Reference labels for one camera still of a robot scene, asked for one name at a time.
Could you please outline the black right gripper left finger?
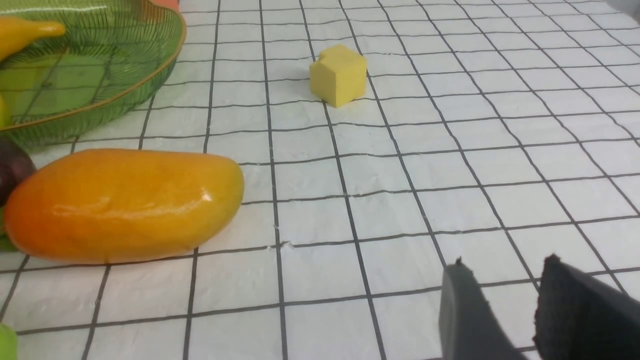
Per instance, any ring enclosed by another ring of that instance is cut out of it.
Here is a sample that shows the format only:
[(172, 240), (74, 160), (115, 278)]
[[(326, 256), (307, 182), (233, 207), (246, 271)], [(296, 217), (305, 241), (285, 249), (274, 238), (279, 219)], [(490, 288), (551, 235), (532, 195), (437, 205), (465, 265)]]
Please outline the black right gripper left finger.
[(510, 342), (473, 271), (458, 257), (442, 273), (438, 317), (444, 360), (525, 360)]

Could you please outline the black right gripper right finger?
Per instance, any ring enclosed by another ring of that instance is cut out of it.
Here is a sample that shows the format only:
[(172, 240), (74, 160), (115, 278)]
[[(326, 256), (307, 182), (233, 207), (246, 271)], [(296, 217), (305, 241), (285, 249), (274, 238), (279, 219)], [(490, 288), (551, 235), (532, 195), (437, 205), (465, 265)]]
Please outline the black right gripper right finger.
[(544, 260), (534, 325), (543, 360), (640, 357), (639, 301), (554, 254)]

